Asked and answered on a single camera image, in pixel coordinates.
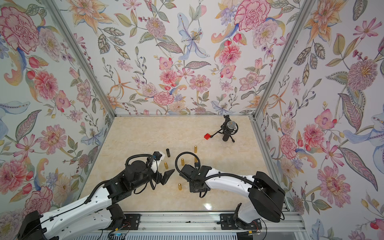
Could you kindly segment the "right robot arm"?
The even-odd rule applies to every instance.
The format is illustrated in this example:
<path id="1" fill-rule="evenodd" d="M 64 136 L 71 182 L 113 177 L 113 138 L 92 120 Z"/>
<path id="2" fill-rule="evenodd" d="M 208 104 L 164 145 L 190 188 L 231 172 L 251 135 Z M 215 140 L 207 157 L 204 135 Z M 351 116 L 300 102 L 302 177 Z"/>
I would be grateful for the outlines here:
<path id="1" fill-rule="evenodd" d="M 238 204 L 230 217 L 230 225 L 238 229 L 261 230 L 263 220 L 279 223 L 285 220 L 283 206 L 285 191 L 266 173 L 241 176 L 221 172 L 210 166 L 203 166 L 198 156 L 182 152 L 175 159 L 175 167 L 180 177 L 190 186 L 191 193 L 204 198 L 211 190 L 223 190 L 249 199 Z"/>

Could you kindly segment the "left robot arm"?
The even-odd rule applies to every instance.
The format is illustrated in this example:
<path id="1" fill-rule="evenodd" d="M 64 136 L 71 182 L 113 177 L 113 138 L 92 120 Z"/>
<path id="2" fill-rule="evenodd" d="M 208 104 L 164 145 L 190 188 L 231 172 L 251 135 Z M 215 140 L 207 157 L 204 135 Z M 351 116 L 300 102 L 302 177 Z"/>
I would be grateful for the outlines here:
<path id="1" fill-rule="evenodd" d="M 69 205 L 46 212 L 33 211 L 23 219 L 17 240 L 72 240 L 96 230 L 119 229 L 126 216 L 119 202 L 138 188 L 165 185 L 174 170 L 161 174 L 159 165 L 165 154 L 140 154 L 129 157 L 115 177 L 98 183 L 92 192 Z"/>

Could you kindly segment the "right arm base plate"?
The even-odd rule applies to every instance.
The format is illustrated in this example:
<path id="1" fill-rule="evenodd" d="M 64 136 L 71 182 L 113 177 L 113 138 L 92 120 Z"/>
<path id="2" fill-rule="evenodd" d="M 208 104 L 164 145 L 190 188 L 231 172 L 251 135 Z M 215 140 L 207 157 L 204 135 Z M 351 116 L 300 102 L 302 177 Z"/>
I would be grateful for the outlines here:
<path id="1" fill-rule="evenodd" d="M 220 225 L 221 230 L 262 230 L 261 220 L 257 219 L 251 223 L 245 223 L 239 218 L 235 217 L 235 214 L 220 214 L 220 219 L 217 222 Z"/>

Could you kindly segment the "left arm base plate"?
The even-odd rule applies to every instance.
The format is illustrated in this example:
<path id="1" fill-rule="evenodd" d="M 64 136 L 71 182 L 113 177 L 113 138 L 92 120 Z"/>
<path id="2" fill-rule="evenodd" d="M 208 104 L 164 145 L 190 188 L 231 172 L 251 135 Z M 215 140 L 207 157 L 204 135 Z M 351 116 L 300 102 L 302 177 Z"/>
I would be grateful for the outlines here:
<path id="1" fill-rule="evenodd" d="M 138 230 L 141 220 L 141 214 L 125 214 L 123 220 L 118 220 L 116 223 L 111 223 L 107 228 L 109 231 L 131 231 Z"/>

